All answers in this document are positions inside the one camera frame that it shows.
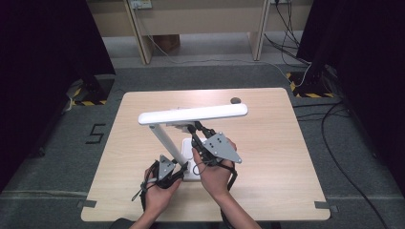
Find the human hand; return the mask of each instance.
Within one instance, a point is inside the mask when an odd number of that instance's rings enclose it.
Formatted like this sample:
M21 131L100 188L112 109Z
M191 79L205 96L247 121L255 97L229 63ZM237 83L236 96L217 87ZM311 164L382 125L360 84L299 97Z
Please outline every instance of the human hand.
M145 171L145 176L147 176L150 168ZM149 173L149 178L152 178L153 173ZM182 179L176 180L172 186L167 189L161 189L159 186L155 185L154 183L148 183L146 188L148 191L146 192L145 201L145 213L153 213L160 215L169 205L170 199L175 194L176 190L178 190Z
M233 143L229 138L227 140L236 151L236 144ZM214 199L223 195L228 195L229 191L227 190L227 183L231 175L230 171L219 166L206 166L202 162L197 150L193 148L192 151L194 161L199 168L202 186L209 193L209 195L211 195L211 197L213 197ZM234 166L232 165L231 161L226 159L222 161L222 164L228 167Z

